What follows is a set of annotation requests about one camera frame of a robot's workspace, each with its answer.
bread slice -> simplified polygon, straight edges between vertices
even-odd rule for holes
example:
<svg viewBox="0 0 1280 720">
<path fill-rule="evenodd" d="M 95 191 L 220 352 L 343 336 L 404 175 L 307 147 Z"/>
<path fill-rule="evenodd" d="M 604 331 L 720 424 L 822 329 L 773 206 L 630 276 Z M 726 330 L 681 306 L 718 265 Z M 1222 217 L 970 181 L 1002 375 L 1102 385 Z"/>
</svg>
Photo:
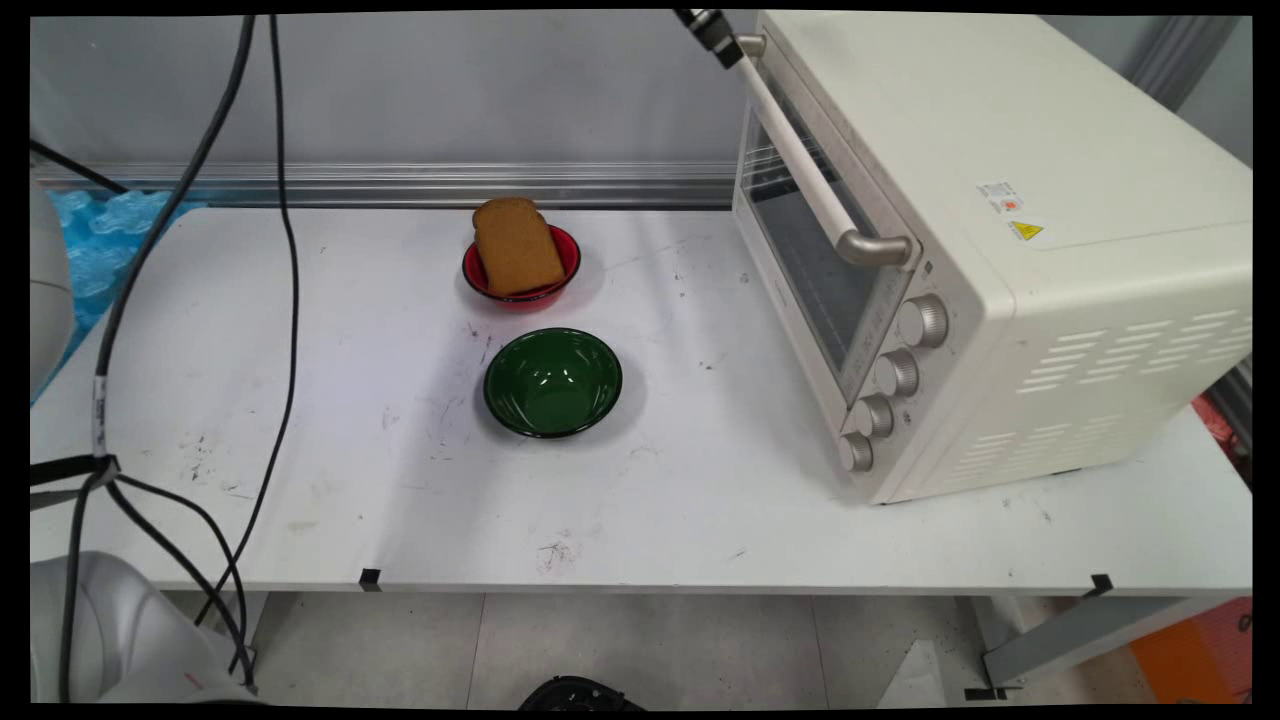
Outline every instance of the bread slice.
<svg viewBox="0 0 1280 720">
<path fill-rule="evenodd" d="M 471 225 L 489 292 L 518 295 L 564 279 L 552 232 L 531 200 L 490 200 L 472 213 Z"/>
</svg>

green bowl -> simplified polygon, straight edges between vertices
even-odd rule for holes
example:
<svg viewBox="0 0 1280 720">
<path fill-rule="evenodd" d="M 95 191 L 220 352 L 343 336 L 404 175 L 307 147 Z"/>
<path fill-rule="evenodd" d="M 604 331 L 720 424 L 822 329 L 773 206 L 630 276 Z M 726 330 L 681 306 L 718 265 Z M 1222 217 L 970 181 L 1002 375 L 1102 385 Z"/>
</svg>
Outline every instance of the green bowl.
<svg viewBox="0 0 1280 720">
<path fill-rule="evenodd" d="M 511 341 L 489 361 L 484 401 L 507 429 L 566 437 L 599 423 L 622 392 L 618 356 L 598 337 L 544 328 Z"/>
</svg>

toaster oven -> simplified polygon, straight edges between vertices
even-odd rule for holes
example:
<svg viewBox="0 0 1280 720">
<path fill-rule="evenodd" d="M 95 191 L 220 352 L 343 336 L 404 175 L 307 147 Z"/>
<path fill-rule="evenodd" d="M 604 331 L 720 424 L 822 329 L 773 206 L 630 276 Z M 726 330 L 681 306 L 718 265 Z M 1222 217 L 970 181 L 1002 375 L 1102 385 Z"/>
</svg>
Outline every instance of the toaster oven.
<svg viewBox="0 0 1280 720">
<path fill-rule="evenodd" d="M 758 33 L 733 214 L 867 500 L 1123 460 L 1251 352 L 1252 170 L 1043 20 Z"/>
</svg>

white table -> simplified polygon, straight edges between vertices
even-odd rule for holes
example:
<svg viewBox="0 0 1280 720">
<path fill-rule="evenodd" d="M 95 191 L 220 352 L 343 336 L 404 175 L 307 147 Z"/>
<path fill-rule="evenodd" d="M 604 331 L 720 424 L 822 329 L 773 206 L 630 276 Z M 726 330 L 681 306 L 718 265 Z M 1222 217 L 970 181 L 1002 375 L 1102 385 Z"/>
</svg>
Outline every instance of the white table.
<svg viewBox="0 0 1280 720">
<path fill-rule="evenodd" d="M 727 211 L 545 211 L 584 260 L 529 315 L 462 281 L 470 211 L 292 215 L 297 400 L 241 562 L 250 589 L 358 589 L 376 569 L 384 591 L 1082 596 L 1106 574 L 1108 598 L 1197 598 L 1161 621 L 1252 592 L 1252 495 L 1189 409 L 1129 462 L 860 503 Z M 229 538 L 280 419 L 288 323 L 279 214 L 216 209 L 164 237 L 119 333 L 109 448 Z M 552 325 L 614 348 L 622 397 L 581 436 L 527 439 L 489 416 L 479 380 L 503 343 Z M 90 450 L 100 338 L 32 409 L 33 462 Z M 131 497 L 220 571 L 189 511 Z M 69 515 L 31 514 L 32 561 L 65 553 Z M 193 587 L 105 493 L 83 547 Z"/>
</svg>

metal rod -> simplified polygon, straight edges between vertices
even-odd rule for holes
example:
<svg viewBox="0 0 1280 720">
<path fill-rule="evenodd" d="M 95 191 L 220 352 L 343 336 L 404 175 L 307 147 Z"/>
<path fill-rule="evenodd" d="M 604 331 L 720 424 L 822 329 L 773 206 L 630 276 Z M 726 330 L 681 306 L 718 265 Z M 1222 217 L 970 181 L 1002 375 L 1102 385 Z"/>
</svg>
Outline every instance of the metal rod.
<svg viewBox="0 0 1280 720">
<path fill-rule="evenodd" d="M 863 234 L 849 213 L 845 211 L 845 206 L 840 204 L 835 191 L 827 184 L 827 178 L 813 161 L 778 101 L 773 99 L 773 94 L 764 85 L 764 78 L 755 70 L 755 65 L 744 59 L 737 61 L 735 67 L 746 82 L 760 124 L 769 135 L 769 140 L 773 141 L 773 146 L 782 156 L 787 169 L 791 170 L 791 177 L 795 178 L 800 195 L 813 209 L 818 224 L 822 225 L 827 240 L 836 247 L 840 256 L 855 265 L 905 265 L 911 258 L 910 238 L 876 238 Z"/>
</svg>

